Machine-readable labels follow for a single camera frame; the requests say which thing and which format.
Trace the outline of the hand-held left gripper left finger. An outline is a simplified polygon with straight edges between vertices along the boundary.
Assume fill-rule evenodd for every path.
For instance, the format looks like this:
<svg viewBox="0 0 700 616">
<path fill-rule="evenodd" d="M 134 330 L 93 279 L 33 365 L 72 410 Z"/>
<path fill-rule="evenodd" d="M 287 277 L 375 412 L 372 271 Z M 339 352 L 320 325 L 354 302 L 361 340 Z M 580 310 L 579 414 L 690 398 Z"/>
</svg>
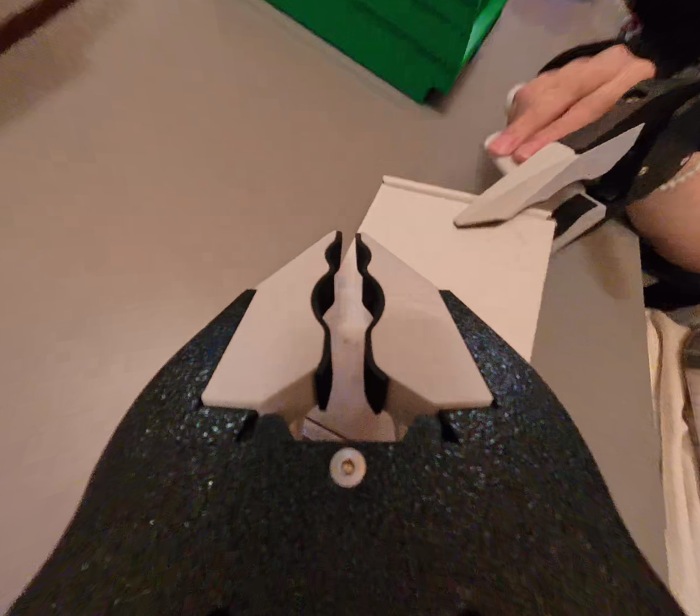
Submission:
<svg viewBox="0 0 700 616">
<path fill-rule="evenodd" d="M 343 237 L 328 233 L 258 284 L 202 393 L 208 408 L 283 419 L 302 438 L 333 387 L 332 330 Z"/>
</svg>

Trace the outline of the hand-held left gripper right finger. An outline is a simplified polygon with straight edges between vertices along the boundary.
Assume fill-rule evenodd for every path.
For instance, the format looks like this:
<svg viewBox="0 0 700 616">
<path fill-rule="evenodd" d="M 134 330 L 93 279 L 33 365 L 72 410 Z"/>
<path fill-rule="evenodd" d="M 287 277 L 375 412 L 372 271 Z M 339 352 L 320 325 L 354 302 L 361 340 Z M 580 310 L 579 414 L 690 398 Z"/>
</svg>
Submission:
<svg viewBox="0 0 700 616">
<path fill-rule="evenodd" d="M 355 236 L 355 339 L 371 412 L 403 438 L 419 417 L 494 402 L 440 291 L 367 233 Z"/>
</svg>

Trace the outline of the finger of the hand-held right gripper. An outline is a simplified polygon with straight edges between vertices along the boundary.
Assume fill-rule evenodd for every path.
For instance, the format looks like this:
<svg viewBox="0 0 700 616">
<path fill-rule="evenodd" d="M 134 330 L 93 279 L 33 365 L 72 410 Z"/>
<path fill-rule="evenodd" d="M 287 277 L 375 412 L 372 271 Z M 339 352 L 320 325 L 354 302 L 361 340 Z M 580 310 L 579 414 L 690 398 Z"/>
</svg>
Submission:
<svg viewBox="0 0 700 616">
<path fill-rule="evenodd" d="M 643 128 L 637 125 L 582 153 L 559 141 L 548 144 L 472 201 L 454 218 L 454 225 L 466 228 L 509 221 L 573 183 L 599 178 L 633 147 Z"/>
<path fill-rule="evenodd" d="M 607 207 L 589 196 L 578 192 L 563 201 L 552 213 L 555 222 L 551 252 L 559 252 L 606 219 Z"/>
</svg>

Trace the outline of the white cardboard mailer box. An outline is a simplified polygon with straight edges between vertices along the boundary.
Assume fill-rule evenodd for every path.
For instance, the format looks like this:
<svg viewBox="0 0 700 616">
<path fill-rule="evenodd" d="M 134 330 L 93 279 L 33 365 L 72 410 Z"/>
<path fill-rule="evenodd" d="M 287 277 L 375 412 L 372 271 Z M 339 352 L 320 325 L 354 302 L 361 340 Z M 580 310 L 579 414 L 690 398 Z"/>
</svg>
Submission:
<svg viewBox="0 0 700 616">
<path fill-rule="evenodd" d="M 450 291 L 524 360 L 531 362 L 551 252 L 549 213 L 529 209 L 495 227 L 459 229 L 454 217 L 473 196 L 385 176 L 362 223 L 367 233 L 428 279 Z M 303 440 L 345 442 L 396 438 L 386 413 L 374 414 L 364 396 L 363 335 L 371 316 L 361 304 L 353 237 L 335 277 L 336 299 L 325 315 L 336 374 L 325 411 L 314 408 Z"/>
</svg>

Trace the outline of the person's right forearm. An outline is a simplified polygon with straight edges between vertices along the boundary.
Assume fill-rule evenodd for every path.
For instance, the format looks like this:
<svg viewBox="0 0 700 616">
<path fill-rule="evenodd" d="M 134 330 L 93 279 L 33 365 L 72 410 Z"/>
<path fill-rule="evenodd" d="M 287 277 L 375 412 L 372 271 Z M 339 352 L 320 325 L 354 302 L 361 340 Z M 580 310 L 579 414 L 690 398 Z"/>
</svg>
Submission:
<svg viewBox="0 0 700 616">
<path fill-rule="evenodd" d="M 672 179 L 631 203 L 626 215 L 657 254 L 698 274 L 699 153 L 693 153 Z"/>
</svg>

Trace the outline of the person's right hand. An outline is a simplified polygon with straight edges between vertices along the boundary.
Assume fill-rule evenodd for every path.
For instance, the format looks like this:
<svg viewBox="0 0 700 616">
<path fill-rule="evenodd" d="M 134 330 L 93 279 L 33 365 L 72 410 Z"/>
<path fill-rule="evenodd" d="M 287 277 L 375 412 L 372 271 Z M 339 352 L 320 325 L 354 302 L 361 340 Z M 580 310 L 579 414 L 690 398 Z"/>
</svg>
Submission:
<svg viewBox="0 0 700 616">
<path fill-rule="evenodd" d="M 515 94 L 505 128 L 485 142 L 518 164 L 603 117 L 626 92 L 654 77 L 653 62 L 622 44 L 547 71 Z"/>
</svg>

